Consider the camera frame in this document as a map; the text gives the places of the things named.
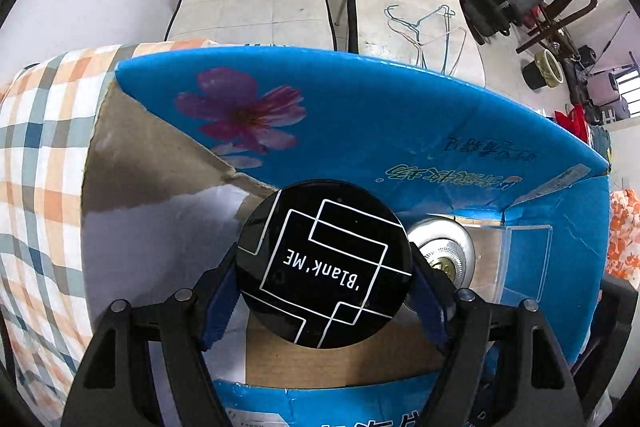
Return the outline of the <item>brown wooden chair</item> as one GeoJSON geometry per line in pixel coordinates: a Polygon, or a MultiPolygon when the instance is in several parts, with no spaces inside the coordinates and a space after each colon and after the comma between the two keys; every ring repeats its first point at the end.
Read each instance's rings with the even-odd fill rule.
{"type": "Polygon", "coordinates": [[[570,13],[567,17],[556,20],[573,1],[575,0],[553,0],[550,4],[544,5],[541,8],[541,12],[544,14],[546,21],[542,25],[538,25],[529,31],[528,35],[530,39],[526,41],[526,43],[521,44],[515,52],[522,53],[531,46],[542,43],[544,40],[557,34],[564,27],[586,16],[598,6],[598,0],[588,0],[588,3],[583,8],[570,13]]]}

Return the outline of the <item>orange floral cushion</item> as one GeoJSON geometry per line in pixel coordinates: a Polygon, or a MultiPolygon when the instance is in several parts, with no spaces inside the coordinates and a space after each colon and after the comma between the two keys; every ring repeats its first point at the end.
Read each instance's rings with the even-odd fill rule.
{"type": "Polygon", "coordinates": [[[640,202],[632,188],[611,194],[611,221],[605,272],[631,283],[640,282],[640,202]]]}

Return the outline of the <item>red cloth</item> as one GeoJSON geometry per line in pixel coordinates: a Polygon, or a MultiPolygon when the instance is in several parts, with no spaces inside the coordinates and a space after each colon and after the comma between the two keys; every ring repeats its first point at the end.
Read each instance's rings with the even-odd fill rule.
{"type": "Polygon", "coordinates": [[[590,144],[590,131],[588,122],[586,119],[585,109],[582,107],[582,104],[576,104],[573,108],[567,113],[561,113],[557,110],[553,115],[554,121],[563,129],[574,134],[576,138],[582,140],[587,145],[590,144]]]}

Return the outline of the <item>clear acrylic box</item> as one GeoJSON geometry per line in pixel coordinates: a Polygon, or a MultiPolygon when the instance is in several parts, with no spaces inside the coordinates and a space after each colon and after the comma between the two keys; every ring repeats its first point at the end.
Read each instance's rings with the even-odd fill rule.
{"type": "Polygon", "coordinates": [[[475,268],[469,288],[492,303],[540,301],[551,258],[551,225],[513,225],[457,218],[471,236],[475,268]]]}

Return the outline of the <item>silver round tin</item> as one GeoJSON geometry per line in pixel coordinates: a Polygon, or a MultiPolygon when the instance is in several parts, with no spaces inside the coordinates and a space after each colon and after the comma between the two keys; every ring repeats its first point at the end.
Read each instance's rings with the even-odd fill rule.
{"type": "Polygon", "coordinates": [[[408,239],[418,247],[427,264],[444,272],[459,288],[467,288],[475,272],[473,239],[454,219],[428,216],[408,230],[408,239]]]}

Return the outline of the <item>plaid checkered cloth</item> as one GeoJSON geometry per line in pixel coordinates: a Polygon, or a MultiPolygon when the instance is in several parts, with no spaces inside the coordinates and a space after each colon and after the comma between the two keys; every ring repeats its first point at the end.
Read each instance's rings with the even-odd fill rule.
{"type": "Polygon", "coordinates": [[[81,268],[80,195],[96,116],[118,63],[206,39],[70,51],[1,91],[1,314],[17,388],[56,426],[92,336],[81,268]]]}

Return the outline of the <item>black trash bin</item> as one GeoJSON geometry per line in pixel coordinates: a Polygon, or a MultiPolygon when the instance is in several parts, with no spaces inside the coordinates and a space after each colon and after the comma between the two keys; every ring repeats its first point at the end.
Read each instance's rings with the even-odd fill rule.
{"type": "Polygon", "coordinates": [[[562,65],[547,49],[536,53],[533,61],[526,64],[521,72],[527,87],[533,91],[544,87],[556,88],[565,81],[562,65]]]}

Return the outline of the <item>black round ME tin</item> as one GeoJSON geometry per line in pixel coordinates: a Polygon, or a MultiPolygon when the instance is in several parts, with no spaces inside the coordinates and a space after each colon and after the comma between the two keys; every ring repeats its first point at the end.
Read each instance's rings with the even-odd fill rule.
{"type": "Polygon", "coordinates": [[[404,226],[354,184],[314,180],[265,199],[243,225],[235,277],[274,335],[344,348],[390,323],[412,279],[404,226]]]}

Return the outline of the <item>blue milk carton box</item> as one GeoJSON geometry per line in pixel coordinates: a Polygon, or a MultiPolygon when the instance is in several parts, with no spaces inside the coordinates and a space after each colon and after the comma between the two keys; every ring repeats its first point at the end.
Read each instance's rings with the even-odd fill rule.
{"type": "MultiPolygon", "coordinates": [[[[90,317],[97,329],[115,300],[155,305],[194,287],[269,196],[342,181],[392,210],[407,237],[428,216],[551,225],[544,293],[525,300],[570,367],[604,268],[605,168],[532,110],[423,69],[294,48],[130,58],[101,104],[82,188],[90,317]]],[[[203,353],[229,426],[420,426],[444,357],[411,283],[384,329],[336,349],[274,335],[238,288],[224,337],[203,353]]],[[[162,346],[149,349],[160,411],[178,416],[162,346]]]]}

